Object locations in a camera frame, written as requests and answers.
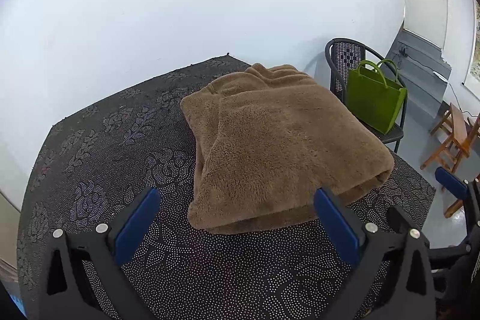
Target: bag handle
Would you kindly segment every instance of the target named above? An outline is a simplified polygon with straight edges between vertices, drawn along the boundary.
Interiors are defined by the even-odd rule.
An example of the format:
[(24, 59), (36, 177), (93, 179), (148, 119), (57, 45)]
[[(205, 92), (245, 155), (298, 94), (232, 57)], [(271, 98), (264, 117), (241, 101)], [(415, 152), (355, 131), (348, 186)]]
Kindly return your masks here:
[(390, 63), (393, 65), (393, 68), (395, 69), (395, 82), (398, 82), (398, 68), (397, 68), (397, 65), (395, 64), (395, 62), (393, 60), (390, 60), (390, 59), (383, 59), (382, 61), (380, 61), (377, 65), (378, 67), (380, 67), (380, 64), (382, 63)]
[(360, 67), (364, 64), (368, 64), (368, 65), (371, 65), (373, 68), (375, 68), (375, 70), (380, 74), (380, 76), (382, 77), (383, 79), (383, 83), (385, 84), (385, 88), (388, 88), (387, 86), (387, 81), (385, 80), (385, 76), (383, 75), (383, 72), (380, 71), (380, 67), (378, 67), (378, 65), (376, 65), (373, 61), (370, 61), (370, 60), (362, 60), (359, 64), (358, 64), (358, 68), (357, 68), (357, 72), (359, 74), (359, 76), (363, 76), (360, 74)]

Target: chair seat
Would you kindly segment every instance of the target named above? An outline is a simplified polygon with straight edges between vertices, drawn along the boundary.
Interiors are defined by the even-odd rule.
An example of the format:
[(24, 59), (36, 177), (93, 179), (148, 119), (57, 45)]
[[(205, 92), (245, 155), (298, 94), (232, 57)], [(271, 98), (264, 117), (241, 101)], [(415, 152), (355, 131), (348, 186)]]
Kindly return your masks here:
[(379, 132), (376, 129), (373, 129), (370, 125), (367, 125), (363, 121), (360, 121), (360, 122), (364, 127), (366, 127), (366, 129), (371, 131), (371, 133), (373, 133), (376, 137), (378, 137), (380, 141), (384, 144), (393, 143), (394, 141), (399, 141), (403, 137), (403, 129), (399, 127), (397, 124), (394, 124), (392, 126), (392, 129), (390, 129), (388, 133), (384, 135), (382, 132)]

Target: green bag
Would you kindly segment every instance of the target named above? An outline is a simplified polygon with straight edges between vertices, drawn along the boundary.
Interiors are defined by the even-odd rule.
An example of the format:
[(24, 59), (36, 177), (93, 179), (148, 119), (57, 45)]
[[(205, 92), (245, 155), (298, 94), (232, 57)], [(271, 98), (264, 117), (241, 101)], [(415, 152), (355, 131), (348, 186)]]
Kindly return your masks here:
[[(394, 65), (395, 81), (386, 78), (380, 70), (379, 65), (385, 62)], [(364, 64), (374, 69), (362, 67)], [(378, 65), (362, 60), (357, 69), (349, 70), (346, 95), (347, 108), (358, 119), (385, 134), (395, 123), (407, 89), (398, 83), (398, 69), (392, 60), (382, 60)]]

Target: black floral tablecloth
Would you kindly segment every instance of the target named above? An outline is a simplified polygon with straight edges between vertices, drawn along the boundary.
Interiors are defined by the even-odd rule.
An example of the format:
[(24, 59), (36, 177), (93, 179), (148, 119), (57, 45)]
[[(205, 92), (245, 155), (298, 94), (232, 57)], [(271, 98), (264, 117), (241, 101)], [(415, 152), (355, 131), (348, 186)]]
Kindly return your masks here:
[[(162, 193), (158, 216), (122, 267), (153, 314), (165, 319), (311, 319), (349, 273), (318, 221), (273, 231), (211, 235), (187, 221), (193, 199), (195, 139), (180, 100), (217, 77), (248, 67), (222, 56), (155, 77), (105, 98), (52, 127), (23, 200), (18, 270), (28, 318), (38, 318), (38, 281), (47, 240), (93, 229), (145, 185)], [(395, 167), (379, 189), (351, 205), (364, 221), (386, 225), (401, 205), (420, 226), (434, 189), (392, 153)], [(118, 318), (89, 262), (102, 309)], [(383, 265), (359, 315), (385, 281)]]

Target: blanket fold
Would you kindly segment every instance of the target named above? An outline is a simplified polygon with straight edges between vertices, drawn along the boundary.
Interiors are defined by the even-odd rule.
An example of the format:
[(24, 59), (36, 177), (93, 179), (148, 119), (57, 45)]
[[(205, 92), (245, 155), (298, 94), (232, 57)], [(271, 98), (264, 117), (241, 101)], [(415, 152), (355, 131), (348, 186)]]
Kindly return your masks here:
[(196, 139), (188, 220), (197, 229), (236, 234), (310, 221), (319, 187), (350, 204), (393, 169), (388, 148), (291, 65), (222, 76), (181, 108)]

